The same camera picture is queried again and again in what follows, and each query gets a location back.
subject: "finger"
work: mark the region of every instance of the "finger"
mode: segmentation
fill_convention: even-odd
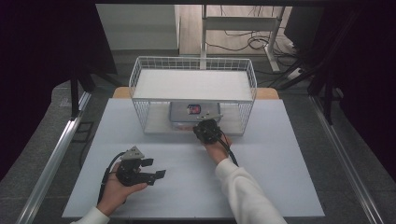
[[[125,188],[125,191],[129,195],[129,194],[138,192],[142,189],[145,189],[147,186],[148,186],[147,183],[136,184],[136,185],[132,185],[131,187]]]

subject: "hand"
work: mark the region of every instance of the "hand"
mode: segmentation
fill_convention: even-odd
[[[145,189],[148,184],[136,184],[131,187],[125,187],[116,177],[117,169],[120,163],[117,162],[111,173],[108,175],[108,180],[105,186],[102,200],[96,206],[103,214],[110,216],[120,205],[122,205],[126,198],[139,190]]]
[[[223,134],[221,136],[221,140],[230,147],[233,143],[231,139]],[[206,148],[207,153],[209,154],[210,158],[215,162],[215,164],[219,164],[222,160],[228,158],[228,153],[225,150],[224,146],[218,141],[214,144],[203,144]]]

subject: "wall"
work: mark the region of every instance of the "wall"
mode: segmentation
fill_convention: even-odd
[[[111,49],[178,49],[178,6],[97,4]]]

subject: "white tabletop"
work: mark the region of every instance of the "white tabletop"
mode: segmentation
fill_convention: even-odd
[[[131,195],[113,217],[233,217],[214,175],[215,165],[195,135],[144,135],[130,99],[109,100],[64,217],[83,217],[96,205],[106,167],[134,145],[154,159],[142,172],[165,169],[166,175]],[[244,136],[233,137],[232,151],[282,216],[324,216],[281,100],[256,101]]]

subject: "black curtain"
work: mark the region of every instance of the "black curtain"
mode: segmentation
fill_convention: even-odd
[[[396,180],[396,7],[368,4],[335,57],[347,118]]]
[[[44,117],[54,87],[87,65],[116,74],[89,1],[1,1],[1,178]]]

